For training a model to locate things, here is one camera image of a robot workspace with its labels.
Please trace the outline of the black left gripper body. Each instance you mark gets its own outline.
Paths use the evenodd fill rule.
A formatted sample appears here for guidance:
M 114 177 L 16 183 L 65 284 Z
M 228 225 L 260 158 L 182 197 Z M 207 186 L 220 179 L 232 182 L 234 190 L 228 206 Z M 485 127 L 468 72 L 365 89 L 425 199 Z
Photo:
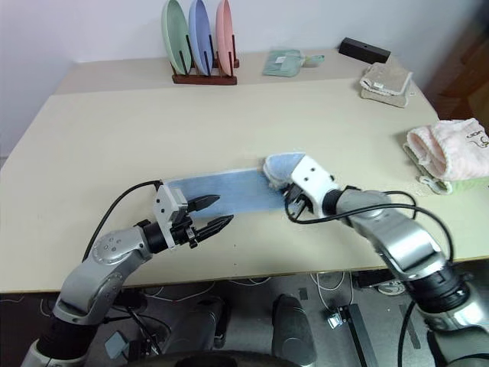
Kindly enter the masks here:
M 196 248 L 203 241 L 201 233 L 193 225 L 193 220 L 189 214 L 173 221 L 170 233 L 176 245 L 187 244 L 190 248 Z

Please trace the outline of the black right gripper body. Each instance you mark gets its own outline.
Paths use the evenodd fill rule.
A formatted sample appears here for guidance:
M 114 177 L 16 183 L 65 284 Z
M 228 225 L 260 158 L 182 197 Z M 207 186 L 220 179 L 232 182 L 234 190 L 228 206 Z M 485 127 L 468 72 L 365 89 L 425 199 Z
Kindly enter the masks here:
M 316 218 L 315 198 L 294 183 L 285 188 L 284 209 L 290 221 L 300 221 L 304 213 L 306 219 Z

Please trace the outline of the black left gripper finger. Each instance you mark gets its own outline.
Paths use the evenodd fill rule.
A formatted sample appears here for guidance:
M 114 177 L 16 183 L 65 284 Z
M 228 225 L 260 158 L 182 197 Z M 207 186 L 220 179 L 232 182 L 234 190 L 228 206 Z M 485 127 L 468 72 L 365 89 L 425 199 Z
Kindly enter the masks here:
M 223 230 L 232 220 L 233 215 L 220 216 L 212 221 L 208 222 L 206 226 L 198 229 L 196 232 L 196 241 L 202 242 Z
M 187 212 L 191 213 L 191 212 L 198 212 L 200 210 L 203 210 L 211 206 L 219 199 L 220 196 L 216 194 L 209 194 L 209 195 L 199 196 L 194 199 L 191 199 L 187 202 Z

